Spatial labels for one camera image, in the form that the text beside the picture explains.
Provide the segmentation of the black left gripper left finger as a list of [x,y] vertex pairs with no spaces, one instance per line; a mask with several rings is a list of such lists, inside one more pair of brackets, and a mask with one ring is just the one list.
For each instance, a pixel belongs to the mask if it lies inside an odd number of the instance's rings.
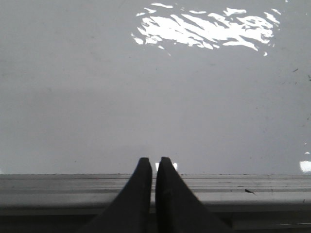
[[127,184],[110,205],[79,233],[145,233],[148,226],[152,185],[149,159],[139,159]]

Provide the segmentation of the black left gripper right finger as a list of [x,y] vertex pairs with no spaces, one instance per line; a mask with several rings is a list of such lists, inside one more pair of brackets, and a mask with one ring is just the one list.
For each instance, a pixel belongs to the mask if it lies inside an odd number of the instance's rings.
[[155,206],[160,233],[232,233],[191,192],[168,157],[159,163]]

